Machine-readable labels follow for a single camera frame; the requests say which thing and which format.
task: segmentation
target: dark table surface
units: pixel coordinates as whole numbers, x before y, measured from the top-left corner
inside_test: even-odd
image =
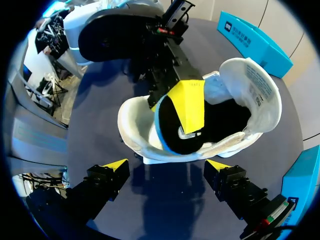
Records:
[[[242,57],[211,21],[190,19],[182,48],[204,75],[227,59]],[[203,178],[205,162],[144,165],[123,142],[117,116],[121,104],[147,95],[145,83],[133,84],[122,67],[128,60],[89,65],[73,105],[68,130],[68,172],[71,186],[80,183],[92,165],[129,159],[130,177],[114,202],[108,202],[87,225],[123,240],[239,239],[246,223],[225,202],[219,202]],[[279,88],[282,116],[278,126],[230,158],[268,197],[281,193],[283,175],[303,150],[298,115],[285,83]]]

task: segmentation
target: machine part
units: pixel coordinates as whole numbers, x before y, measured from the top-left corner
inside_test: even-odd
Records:
[[[273,200],[267,199],[268,189],[260,189],[250,182],[246,170],[238,165],[231,167],[207,159],[203,176],[219,201],[226,201],[234,214],[247,223],[241,239],[261,239],[255,237],[281,226],[296,205],[281,194]],[[262,236],[275,240],[280,234],[271,231]]]
[[[141,76],[149,82],[150,108],[154,110],[168,93],[184,133],[200,130],[205,118],[204,80],[179,46],[188,28],[181,19],[194,5],[176,0],[161,18],[159,8],[134,2],[126,3],[126,8],[106,9],[91,16],[79,36],[81,55],[93,62],[132,59],[134,82]]]
[[[158,24],[162,15],[157,7],[138,4],[99,11],[86,21],[79,35],[80,53],[93,62],[138,56],[144,48],[146,26]]]
[[[167,28],[173,29],[184,15],[195,5],[185,0],[175,0],[163,15],[163,22]]]
[[[51,187],[38,187],[26,198],[26,203],[51,239],[75,236],[106,239],[108,236],[87,227],[86,223],[98,215],[107,201],[116,198],[129,176],[127,159],[104,166],[95,165],[87,170],[87,177],[81,183],[66,189],[67,198],[62,198]]]
[[[185,134],[205,126],[205,81],[180,80],[169,92]]]

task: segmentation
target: blue box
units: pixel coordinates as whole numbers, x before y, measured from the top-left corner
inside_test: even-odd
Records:
[[[243,55],[258,63],[270,75],[282,78],[294,65],[287,54],[263,31],[251,23],[222,11],[217,30]]]
[[[281,194],[296,206],[283,225],[296,225],[302,219],[312,203],[320,162],[320,145],[305,150],[298,157],[282,180]],[[285,239],[289,230],[284,230],[278,240]]]

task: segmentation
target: black rubber pad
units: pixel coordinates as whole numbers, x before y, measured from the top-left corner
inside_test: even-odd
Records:
[[[167,146],[177,154],[191,154],[198,151],[202,145],[202,136],[195,136],[189,139],[181,139],[178,129],[181,126],[175,106],[166,96],[159,106],[159,127],[162,137]]]

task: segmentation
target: label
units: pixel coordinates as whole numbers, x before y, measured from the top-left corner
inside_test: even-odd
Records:
[[[260,94],[259,95],[257,94],[257,91],[252,84],[250,84],[249,92],[251,93],[251,97],[255,101],[257,106],[260,107],[261,104],[264,102],[264,99]]]
[[[269,101],[269,99],[273,96],[274,92],[272,88],[268,85],[267,81],[258,73],[255,69],[253,69],[251,66],[246,65],[246,76],[252,81],[254,86],[261,94],[257,94],[256,98],[258,100],[264,101],[266,99]]]
[[[232,24],[228,21],[224,25],[224,29],[227,30],[228,32],[230,32],[231,27],[232,27]]]
[[[249,47],[249,45],[251,44],[251,39],[245,33],[241,32],[238,28],[236,28],[235,26],[232,27],[231,34],[234,35],[234,37],[236,39],[238,39],[239,42],[242,43],[242,45],[245,46],[246,48]]]

